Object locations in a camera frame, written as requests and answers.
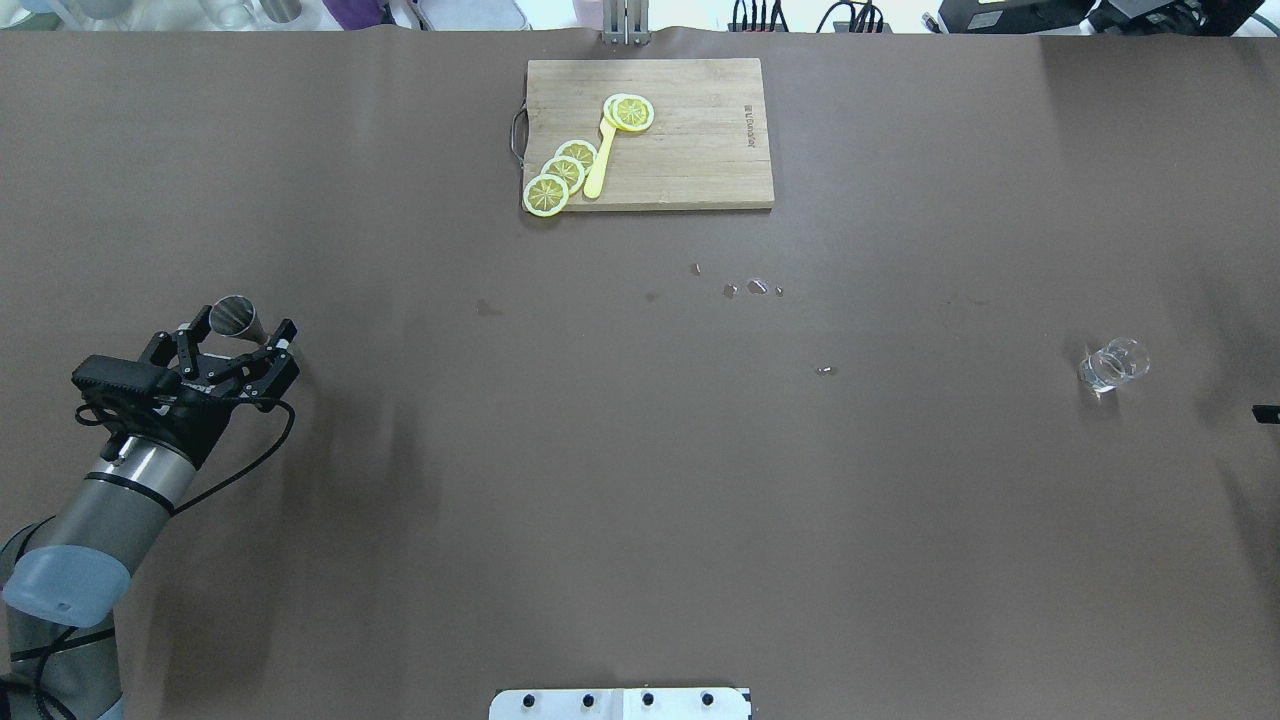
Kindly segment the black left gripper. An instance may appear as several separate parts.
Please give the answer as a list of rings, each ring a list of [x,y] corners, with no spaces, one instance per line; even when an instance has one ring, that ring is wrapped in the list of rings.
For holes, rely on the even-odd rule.
[[[257,319],[211,319],[211,313],[212,309],[201,307],[193,320],[173,332],[157,332],[143,347],[140,384],[160,387],[115,400],[115,437],[120,443],[127,438],[146,439],[200,469],[227,430],[236,398],[268,411],[279,405],[300,377],[300,365],[291,351],[298,333],[293,320],[283,319],[268,334]],[[253,341],[256,348],[234,357],[209,355],[211,364],[206,369],[198,345],[211,328],[224,337]],[[207,386],[210,393],[180,382],[174,384],[169,375]]]

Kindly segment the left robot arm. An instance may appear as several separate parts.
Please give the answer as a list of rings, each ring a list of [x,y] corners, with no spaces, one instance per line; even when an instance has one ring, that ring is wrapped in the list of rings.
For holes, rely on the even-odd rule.
[[[114,609],[166,524],[210,498],[189,488],[239,407],[296,411],[298,328],[262,328],[239,295],[155,333],[138,357],[91,355],[72,374],[76,420],[108,433],[76,496],[3,547],[5,719],[122,719]]]

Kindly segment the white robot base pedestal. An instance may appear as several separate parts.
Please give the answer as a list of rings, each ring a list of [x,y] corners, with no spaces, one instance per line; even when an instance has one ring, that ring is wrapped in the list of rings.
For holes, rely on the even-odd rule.
[[[753,719],[750,691],[732,687],[502,691],[489,719]]]

